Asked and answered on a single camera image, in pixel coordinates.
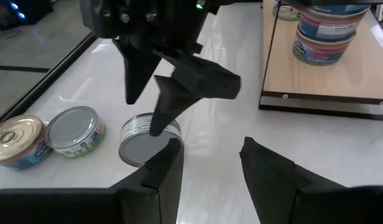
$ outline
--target white tabletop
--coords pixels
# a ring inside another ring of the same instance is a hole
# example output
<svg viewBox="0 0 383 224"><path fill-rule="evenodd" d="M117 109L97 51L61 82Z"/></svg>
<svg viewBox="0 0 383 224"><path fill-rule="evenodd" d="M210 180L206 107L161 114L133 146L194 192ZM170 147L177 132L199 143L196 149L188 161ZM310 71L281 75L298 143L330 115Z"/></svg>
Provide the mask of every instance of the white tabletop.
<svg viewBox="0 0 383 224"><path fill-rule="evenodd" d="M201 32L201 56L240 75L242 89L236 100L203 99L177 119L186 146L178 224L259 223L239 157L245 136L347 187L383 184L383 121L258 110L261 22L259 4L237 4L209 16ZM162 61L154 74L171 70ZM120 129L153 111L159 91L151 79L137 103L126 105L123 75L111 41L97 40L27 114L49 122L67 108L90 106L106 138L85 157L55 153L22 172L0 166L0 188L109 187L134 172L118 157Z"/></svg>

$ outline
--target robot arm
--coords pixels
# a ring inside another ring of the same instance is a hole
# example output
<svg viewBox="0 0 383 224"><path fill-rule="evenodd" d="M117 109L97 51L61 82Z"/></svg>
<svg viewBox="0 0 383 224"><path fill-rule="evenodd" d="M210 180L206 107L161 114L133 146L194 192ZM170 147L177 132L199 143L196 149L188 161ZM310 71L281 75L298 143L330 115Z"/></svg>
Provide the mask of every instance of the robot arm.
<svg viewBox="0 0 383 224"><path fill-rule="evenodd" d="M311 0L291 0L306 8ZM139 98L161 58L175 66L170 78L155 75L161 90L150 135L202 98L234 99L240 77L217 63L193 56L209 12L221 5L259 0L80 0L83 23L93 35L113 39L125 64L126 103Z"/></svg>

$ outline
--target screw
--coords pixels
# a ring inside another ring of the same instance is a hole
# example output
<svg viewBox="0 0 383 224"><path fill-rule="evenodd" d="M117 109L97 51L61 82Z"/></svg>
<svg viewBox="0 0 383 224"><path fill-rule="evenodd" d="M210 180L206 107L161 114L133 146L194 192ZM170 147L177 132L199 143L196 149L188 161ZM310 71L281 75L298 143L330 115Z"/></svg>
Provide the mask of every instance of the screw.
<svg viewBox="0 0 383 224"><path fill-rule="evenodd" d="M148 22L153 22L156 17L156 13L147 13L146 17Z"/></svg>
<svg viewBox="0 0 383 224"><path fill-rule="evenodd" d="M104 17L110 17L111 16L111 13L108 11L108 10L104 10Z"/></svg>
<svg viewBox="0 0 383 224"><path fill-rule="evenodd" d="M130 16L127 15L126 13L121 14L121 21L124 23L128 23L130 21Z"/></svg>

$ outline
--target cat food can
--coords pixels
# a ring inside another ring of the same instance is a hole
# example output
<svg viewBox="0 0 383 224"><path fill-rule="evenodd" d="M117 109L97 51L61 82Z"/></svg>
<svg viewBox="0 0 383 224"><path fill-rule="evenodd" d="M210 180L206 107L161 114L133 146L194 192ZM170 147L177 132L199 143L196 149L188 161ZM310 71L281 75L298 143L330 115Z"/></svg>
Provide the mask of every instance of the cat food can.
<svg viewBox="0 0 383 224"><path fill-rule="evenodd" d="M97 112L78 106L56 116L48 125L46 143L67 157L89 154L101 143L105 127Z"/></svg>
<svg viewBox="0 0 383 224"><path fill-rule="evenodd" d="M312 65L331 65L341 59L354 35L339 42L320 42L305 37L298 29L293 53L299 60Z"/></svg>
<svg viewBox="0 0 383 224"><path fill-rule="evenodd" d="M318 41L340 41L350 38L369 7L350 16L334 16L316 11L301 13L299 28L303 35Z"/></svg>
<svg viewBox="0 0 383 224"><path fill-rule="evenodd" d="M149 135L152 113L134 116L121 129L119 156L129 165L141 167L146 161L162 150L171 138L183 144L179 123L172 121L157 137Z"/></svg>
<svg viewBox="0 0 383 224"><path fill-rule="evenodd" d="M330 15L348 16L365 11L370 5L313 6L313 10Z"/></svg>
<svg viewBox="0 0 383 224"><path fill-rule="evenodd" d="M278 8L278 2L279 0L275 1L273 6L273 15L277 15ZM295 9L292 6L281 4L280 11L278 12L278 18L286 20L286 21L297 21L301 17L301 12L297 9Z"/></svg>
<svg viewBox="0 0 383 224"><path fill-rule="evenodd" d="M44 161L52 152L44 140L45 131L44 123L32 115L0 124L0 165L24 170Z"/></svg>

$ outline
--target gold can lid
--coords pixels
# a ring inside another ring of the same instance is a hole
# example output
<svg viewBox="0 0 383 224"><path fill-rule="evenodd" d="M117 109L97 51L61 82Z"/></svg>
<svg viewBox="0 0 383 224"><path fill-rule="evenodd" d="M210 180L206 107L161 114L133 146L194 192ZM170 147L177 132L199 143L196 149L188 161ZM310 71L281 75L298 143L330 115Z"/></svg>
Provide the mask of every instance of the gold can lid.
<svg viewBox="0 0 383 224"><path fill-rule="evenodd" d="M0 161L28 149L42 130L42 121L32 115L17 116L0 124Z"/></svg>

